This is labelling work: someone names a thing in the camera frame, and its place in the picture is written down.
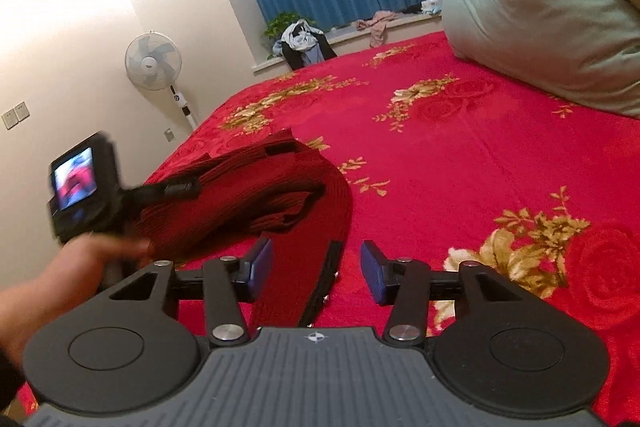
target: camera screen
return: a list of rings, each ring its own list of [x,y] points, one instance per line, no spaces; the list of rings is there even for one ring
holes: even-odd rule
[[[91,196],[97,188],[91,147],[64,162],[54,175],[60,210]]]

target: black plastic device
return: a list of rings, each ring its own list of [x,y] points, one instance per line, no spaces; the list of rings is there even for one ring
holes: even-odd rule
[[[200,193],[195,179],[123,188],[115,148],[101,132],[68,150],[49,171],[54,193],[49,211],[54,233],[62,243],[85,232],[122,234],[144,207],[196,198]]]
[[[602,427],[590,410],[609,370],[590,329],[482,264],[432,271],[370,241],[362,272],[380,305],[372,328],[262,328],[238,302],[270,267],[262,238],[243,258],[196,271],[157,261],[40,330],[24,370],[38,427]],[[206,331],[175,320],[203,299]],[[426,337],[430,300],[456,320]]]

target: metal bolt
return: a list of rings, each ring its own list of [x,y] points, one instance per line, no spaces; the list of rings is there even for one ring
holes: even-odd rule
[[[420,336],[420,330],[409,324],[400,324],[389,330],[389,336],[396,341],[414,341]]]
[[[236,341],[244,335],[244,328],[237,324],[220,324],[211,333],[219,341]]]

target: ribbed gray surface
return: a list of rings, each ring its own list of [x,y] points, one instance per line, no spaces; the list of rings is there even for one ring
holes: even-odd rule
[[[321,333],[324,339],[309,338]],[[587,411],[563,419],[497,417],[452,395],[412,349],[370,328],[264,328],[247,346],[215,350],[191,384],[158,406],[84,418],[44,406],[28,427],[602,427]]]

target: light switch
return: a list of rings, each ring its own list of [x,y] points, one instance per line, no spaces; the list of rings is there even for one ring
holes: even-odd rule
[[[15,114],[15,109],[4,113],[4,115],[2,115],[2,121],[4,121],[4,126],[7,129],[11,129],[11,127],[18,125],[18,117]]]
[[[25,118],[29,116],[29,109],[27,109],[27,105],[24,102],[20,102],[18,105],[14,107],[15,116],[18,117],[18,122],[21,122]]]

